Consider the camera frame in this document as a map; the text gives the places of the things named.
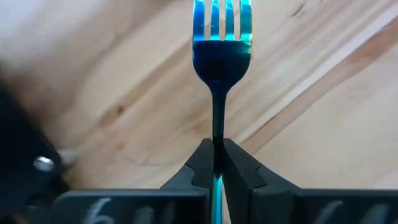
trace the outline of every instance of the wooden surface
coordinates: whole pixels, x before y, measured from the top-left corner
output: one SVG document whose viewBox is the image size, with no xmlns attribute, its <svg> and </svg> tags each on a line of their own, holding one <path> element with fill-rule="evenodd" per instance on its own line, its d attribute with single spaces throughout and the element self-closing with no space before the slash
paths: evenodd
<svg viewBox="0 0 398 224">
<path fill-rule="evenodd" d="M 228 95 L 226 137 L 302 187 L 392 185 L 398 1 L 252 6 L 252 62 Z M 73 187 L 160 187 L 210 136 L 192 1 L 5 0 L 0 10 L 1 79 L 57 147 L 79 153 L 65 175 Z"/>
</svg>

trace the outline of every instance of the metal screw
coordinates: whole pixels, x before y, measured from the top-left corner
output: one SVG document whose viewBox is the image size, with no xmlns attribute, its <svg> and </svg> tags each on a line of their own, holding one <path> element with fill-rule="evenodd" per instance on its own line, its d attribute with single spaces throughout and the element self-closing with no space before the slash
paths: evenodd
<svg viewBox="0 0 398 224">
<path fill-rule="evenodd" d="M 40 171 L 50 172 L 54 169 L 54 162 L 49 158 L 39 156 L 33 162 L 33 166 Z"/>
</svg>

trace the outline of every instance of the iridescent fork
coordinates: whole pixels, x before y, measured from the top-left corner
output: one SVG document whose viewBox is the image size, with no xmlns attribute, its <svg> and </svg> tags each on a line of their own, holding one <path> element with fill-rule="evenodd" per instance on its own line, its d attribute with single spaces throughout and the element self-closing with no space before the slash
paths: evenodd
<svg viewBox="0 0 398 224">
<path fill-rule="evenodd" d="M 251 0 L 240 0 L 240 39 L 234 38 L 233 0 L 225 0 L 225 39 L 220 39 L 219 0 L 211 3 L 210 39 L 205 40 L 205 0 L 193 5 L 193 66 L 213 97 L 213 144 L 215 181 L 212 223 L 222 222 L 223 138 L 226 95 L 246 73 L 251 58 Z"/>
</svg>

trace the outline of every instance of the black object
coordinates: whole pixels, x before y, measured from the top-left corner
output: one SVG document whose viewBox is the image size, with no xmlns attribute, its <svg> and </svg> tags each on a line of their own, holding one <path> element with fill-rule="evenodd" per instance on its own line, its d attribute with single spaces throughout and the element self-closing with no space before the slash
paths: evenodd
<svg viewBox="0 0 398 224">
<path fill-rule="evenodd" d="M 204 139 L 159 190 L 67 192 L 59 155 L 4 90 L 0 108 L 0 224 L 13 223 L 9 215 L 14 212 L 25 213 L 31 224 L 210 223 L 214 176 L 210 139 Z M 232 224 L 398 222 L 398 191 L 300 189 L 232 140 L 224 140 L 223 150 Z M 54 169 L 37 170 L 32 165 L 37 156 L 53 160 Z"/>
</svg>

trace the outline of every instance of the fork tine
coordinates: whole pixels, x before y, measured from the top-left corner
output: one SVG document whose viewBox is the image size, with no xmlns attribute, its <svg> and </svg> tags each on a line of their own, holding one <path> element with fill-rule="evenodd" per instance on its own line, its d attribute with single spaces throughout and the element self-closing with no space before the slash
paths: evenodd
<svg viewBox="0 0 398 224">
<path fill-rule="evenodd" d="M 205 39 L 205 0 L 193 2 L 193 41 Z"/>
<path fill-rule="evenodd" d="M 251 0 L 241 1 L 241 40 L 251 42 L 252 24 L 251 24 Z"/>
<path fill-rule="evenodd" d="M 219 40 L 220 30 L 220 10 L 218 8 L 218 0 L 211 1 L 211 28 L 210 40 Z"/>
<path fill-rule="evenodd" d="M 234 7 L 233 0 L 225 1 L 225 40 L 234 40 Z"/>
</svg>

